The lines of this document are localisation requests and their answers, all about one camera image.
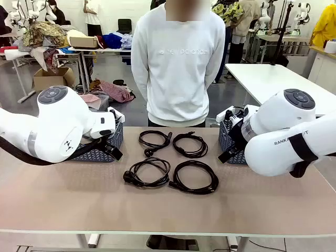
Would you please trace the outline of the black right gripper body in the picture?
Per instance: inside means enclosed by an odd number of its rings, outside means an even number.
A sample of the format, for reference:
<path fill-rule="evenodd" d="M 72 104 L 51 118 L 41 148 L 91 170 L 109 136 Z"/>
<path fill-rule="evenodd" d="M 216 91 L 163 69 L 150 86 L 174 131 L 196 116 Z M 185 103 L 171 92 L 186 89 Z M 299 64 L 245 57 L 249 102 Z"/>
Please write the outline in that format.
<path fill-rule="evenodd" d="M 232 123 L 232 128 L 228 132 L 231 140 L 234 142 L 227 150 L 230 155 L 236 155 L 240 151 L 243 151 L 247 145 L 247 141 L 242 134 L 242 126 L 244 119 L 233 114 L 232 111 L 226 112 L 226 119 Z"/>

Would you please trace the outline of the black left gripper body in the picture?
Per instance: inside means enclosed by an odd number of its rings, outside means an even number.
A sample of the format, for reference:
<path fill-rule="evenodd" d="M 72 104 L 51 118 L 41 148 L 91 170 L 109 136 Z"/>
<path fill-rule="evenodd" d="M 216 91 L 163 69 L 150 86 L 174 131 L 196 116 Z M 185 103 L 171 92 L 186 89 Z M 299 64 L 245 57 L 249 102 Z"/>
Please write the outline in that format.
<path fill-rule="evenodd" d="M 98 149 L 105 153 L 106 155 L 113 155 L 115 151 L 115 146 L 111 145 L 108 141 L 108 137 L 103 136 L 98 143 Z"/>

